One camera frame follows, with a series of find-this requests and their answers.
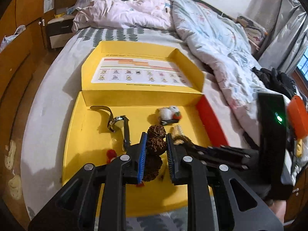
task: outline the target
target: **white bed sheet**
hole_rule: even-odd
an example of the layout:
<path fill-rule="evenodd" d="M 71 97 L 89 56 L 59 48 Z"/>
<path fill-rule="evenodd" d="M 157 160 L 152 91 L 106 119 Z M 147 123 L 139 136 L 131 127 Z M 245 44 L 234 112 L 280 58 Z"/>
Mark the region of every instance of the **white bed sheet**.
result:
<path fill-rule="evenodd" d="M 175 32 L 129 28 L 85 28 L 65 45 L 44 77 L 30 110 L 21 155 L 21 179 L 27 211 L 32 219 L 62 187 L 62 164 L 67 129 L 79 91 L 81 66 L 101 40 L 155 43 L 178 48 L 201 70 L 204 64 L 193 56 Z M 248 147 L 213 75 L 207 73 L 203 93 L 212 106 L 232 146 Z"/>

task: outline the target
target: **silver screw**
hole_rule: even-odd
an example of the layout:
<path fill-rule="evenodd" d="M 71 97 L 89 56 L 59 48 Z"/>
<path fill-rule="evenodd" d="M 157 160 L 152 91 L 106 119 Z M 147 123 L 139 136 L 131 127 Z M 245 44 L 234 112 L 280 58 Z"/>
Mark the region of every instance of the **silver screw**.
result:
<path fill-rule="evenodd" d="M 226 165 L 226 164 L 221 164 L 220 166 L 219 166 L 219 169 L 221 170 L 221 171 L 228 171 L 228 169 L 229 169 L 229 167 Z"/>
<path fill-rule="evenodd" d="M 193 160 L 193 158 L 190 157 L 190 156 L 185 156 L 185 157 L 183 157 L 183 161 L 191 162 L 192 160 Z"/>
<path fill-rule="evenodd" d="M 85 170 L 92 170 L 93 169 L 93 164 L 91 164 L 91 163 L 88 163 L 88 164 L 86 164 L 86 165 L 84 165 L 84 169 Z"/>
<path fill-rule="evenodd" d="M 129 160 L 129 155 L 122 155 L 121 157 L 120 157 L 120 159 L 122 160 L 122 161 L 128 161 Z"/>

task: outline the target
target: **printed chart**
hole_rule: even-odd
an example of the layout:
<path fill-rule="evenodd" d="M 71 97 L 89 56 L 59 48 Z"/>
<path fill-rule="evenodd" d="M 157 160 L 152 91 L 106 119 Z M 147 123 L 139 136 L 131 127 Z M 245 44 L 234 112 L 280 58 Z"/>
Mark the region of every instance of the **printed chart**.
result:
<path fill-rule="evenodd" d="M 192 87 L 175 63 L 139 58 L 102 58 L 91 82 Z"/>

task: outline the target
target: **yellow box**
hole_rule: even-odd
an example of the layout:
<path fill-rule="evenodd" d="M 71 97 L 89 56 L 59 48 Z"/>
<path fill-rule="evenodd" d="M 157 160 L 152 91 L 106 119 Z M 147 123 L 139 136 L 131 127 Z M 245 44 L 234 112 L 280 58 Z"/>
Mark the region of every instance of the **yellow box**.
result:
<path fill-rule="evenodd" d="M 172 61 L 191 82 L 192 87 L 172 85 L 142 85 L 125 83 L 92 83 L 93 75 L 103 57 L 142 58 Z M 158 124 L 156 110 L 161 106 L 177 105 L 182 119 L 179 124 L 193 143 L 210 146 L 210 141 L 199 118 L 195 104 L 202 96 L 203 73 L 178 49 L 138 42 L 101 42 L 82 66 L 82 91 L 78 94 L 68 129 L 63 160 L 63 184 L 84 164 L 106 164 L 108 149 L 118 156 L 122 151 L 121 131 L 107 129 L 109 114 L 90 109 L 93 105 L 111 108 L 114 116 L 129 119 L 130 141 L 138 143 L 142 132 Z M 168 132 L 172 126 L 166 126 Z M 166 153 L 161 155 L 160 174 L 144 187 L 126 186 L 126 216 L 159 214 L 187 205 L 187 186 L 174 186 L 170 181 Z M 98 210 L 104 186 L 102 185 Z"/>

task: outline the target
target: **window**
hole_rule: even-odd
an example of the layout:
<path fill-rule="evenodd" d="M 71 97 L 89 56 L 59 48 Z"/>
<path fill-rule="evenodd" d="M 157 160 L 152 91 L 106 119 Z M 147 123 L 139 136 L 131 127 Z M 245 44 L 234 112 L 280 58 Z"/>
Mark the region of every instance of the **window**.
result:
<path fill-rule="evenodd" d="M 297 64 L 297 68 L 300 70 L 301 75 L 308 81 L 308 48 Z"/>

